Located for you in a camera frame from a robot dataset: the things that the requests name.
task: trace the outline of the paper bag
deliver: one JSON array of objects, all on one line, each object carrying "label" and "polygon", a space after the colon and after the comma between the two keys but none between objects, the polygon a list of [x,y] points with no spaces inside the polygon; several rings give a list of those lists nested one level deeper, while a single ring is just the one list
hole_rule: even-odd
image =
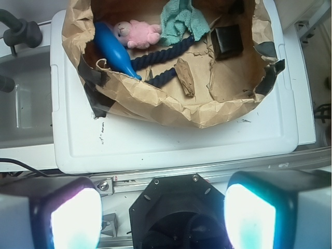
[{"label": "paper bag", "polygon": [[[95,47],[94,22],[114,25],[136,19],[159,24],[167,0],[70,0],[64,26],[63,47],[77,68],[96,117],[106,113],[153,121],[164,126],[207,128],[241,117],[262,102],[272,90],[284,62],[277,62],[271,21],[262,0],[244,0],[243,13],[225,10],[224,1],[195,0],[211,28],[238,24],[244,50],[236,57],[214,59],[207,34],[181,58],[188,62],[195,96],[187,96],[175,77],[161,89],[148,83],[151,77],[172,68],[177,59],[137,73],[142,81],[113,72]],[[128,50],[131,58],[165,47]]]}]

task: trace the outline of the green cloth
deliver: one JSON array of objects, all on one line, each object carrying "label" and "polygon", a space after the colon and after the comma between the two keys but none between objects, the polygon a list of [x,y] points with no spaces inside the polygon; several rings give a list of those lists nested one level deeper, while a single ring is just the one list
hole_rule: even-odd
[{"label": "green cloth", "polygon": [[164,6],[160,19],[162,33],[159,45],[162,46],[180,42],[187,29],[195,41],[210,31],[202,12],[192,6],[191,0],[170,0]]}]

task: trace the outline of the bolt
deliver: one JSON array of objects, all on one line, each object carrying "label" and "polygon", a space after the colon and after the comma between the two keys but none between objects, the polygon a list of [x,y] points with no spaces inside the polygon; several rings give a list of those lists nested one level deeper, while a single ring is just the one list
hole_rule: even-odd
[{"label": "bolt", "polygon": [[192,180],[193,180],[194,182],[198,182],[198,175],[193,175]]},{"label": "bolt", "polygon": [[100,189],[101,191],[107,191],[109,188],[109,184],[107,181],[102,181],[98,184],[97,188]]}]

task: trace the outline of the metal frame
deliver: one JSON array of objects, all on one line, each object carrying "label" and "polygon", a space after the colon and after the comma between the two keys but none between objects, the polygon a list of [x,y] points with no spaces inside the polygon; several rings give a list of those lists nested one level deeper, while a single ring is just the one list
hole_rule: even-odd
[{"label": "metal frame", "polygon": [[90,176],[100,194],[143,191],[155,177],[199,174],[210,183],[227,182],[239,170],[261,171],[268,169],[315,169],[331,165],[331,147],[296,151],[287,155],[253,158],[212,164],[192,165],[147,171],[126,171]]},{"label": "metal frame", "polygon": [[324,0],[321,7],[319,7],[316,13],[308,21],[297,23],[297,26],[299,28],[298,35],[300,41],[303,42],[307,38],[310,38],[312,31],[330,13],[331,13],[331,0]]}]

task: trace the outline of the navy rope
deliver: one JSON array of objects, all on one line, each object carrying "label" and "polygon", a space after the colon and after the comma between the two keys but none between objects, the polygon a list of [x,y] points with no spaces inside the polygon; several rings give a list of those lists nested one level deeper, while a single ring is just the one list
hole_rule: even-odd
[{"label": "navy rope", "polygon": [[189,36],[186,39],[183,39],[181,42],[175,44],[172,48],[156,51],[150,53],[148,55],[138,57],[131,61],[131,65],[135,71],[141,70],[148,66],[157,63],[163,63],[168,60],[172,60],[176,57],[181,56],[184,52],[186,52],[193,44],[195,40],[193,36]]},{"label": "navy rope", "polygon": [[173,79],[176,76],[175,68],[171,68],[169,70],[166,70],[165,72],[161,73],[160,75],[157,75],[156,77],[150,79],[147,81],[148,84],[161,88],[164,86],[167,82],[169,82],[171,79]]}]

